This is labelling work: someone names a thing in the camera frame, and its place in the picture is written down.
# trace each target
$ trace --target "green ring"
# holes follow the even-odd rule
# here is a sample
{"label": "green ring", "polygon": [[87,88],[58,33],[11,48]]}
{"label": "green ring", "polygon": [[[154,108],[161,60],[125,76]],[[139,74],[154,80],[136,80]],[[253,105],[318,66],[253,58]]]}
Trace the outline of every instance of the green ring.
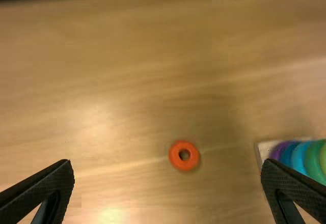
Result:
{"label": "green ring", "polygon": [[319,162],[322,172],[326,175],[326,144],[319,151]]}
{"label": "green ring", "polygon": [[319,163],[319,151],[325,143],[326,141],[323,139],[311,144],[307,150],[305,168],[312,179],[326,186],[326,175],[321,170]]}

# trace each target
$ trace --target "wooden table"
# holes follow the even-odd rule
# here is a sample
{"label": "wooden table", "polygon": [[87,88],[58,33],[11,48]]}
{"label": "wooden table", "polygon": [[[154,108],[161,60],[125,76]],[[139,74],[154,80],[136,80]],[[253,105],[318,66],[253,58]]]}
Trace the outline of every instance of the wooden table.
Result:
{"label": "wooden table", "polygon": [[[253,143],[326,130],[325,0],[0,3],[0,187],[62,158],[64,223],[274,223]],[[200,168],[168,160],[194,142]]]}

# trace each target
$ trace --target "blue ring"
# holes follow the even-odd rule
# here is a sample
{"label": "blue ring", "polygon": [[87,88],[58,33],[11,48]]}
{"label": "blue ring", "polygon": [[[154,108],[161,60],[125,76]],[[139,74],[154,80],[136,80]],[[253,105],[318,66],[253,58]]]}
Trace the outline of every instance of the blue ring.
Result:
{"label": "blue ring", "polygon": [[300,142],[293,142],[293,144],[289,145],[281,154],[280,161],[286,165],[287,167],[293,168],[291,162],[292,152],[296,149],[296,147],[300,144]]}
{"label": "blue ring", "polygon": [[305,168],[304,162],[306,158],[307,149],[311,146],[312,143],[312,141],[308,141],[299,144],[293,151],[291,157],[293,169],[306,176],[309,176],[309,174]]}

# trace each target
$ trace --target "ring hole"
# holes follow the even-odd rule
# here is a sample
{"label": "ring hole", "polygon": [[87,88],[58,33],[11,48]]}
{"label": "ring hole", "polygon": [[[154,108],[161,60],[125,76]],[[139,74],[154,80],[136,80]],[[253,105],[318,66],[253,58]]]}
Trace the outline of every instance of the ring hole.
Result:
{"label": "ring hole", "polygon": [[187,149],[182,149],[179,152],[179,157],[181,160],[186,161],[190,159],[190,152]]}

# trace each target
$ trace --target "teal ring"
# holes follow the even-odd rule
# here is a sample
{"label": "teal ring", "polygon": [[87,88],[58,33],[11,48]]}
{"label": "teal ring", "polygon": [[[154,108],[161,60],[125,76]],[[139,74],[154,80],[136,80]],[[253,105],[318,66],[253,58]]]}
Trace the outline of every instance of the teal ring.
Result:
{"label": "teal ring", "polygon": [[291,157],[293,169],[306,176],[308,176],[308,172],[305,168],[304,162],[306,158],[307,149],[311,146],[312,143],[312,141],[300,143],[293,151]]}

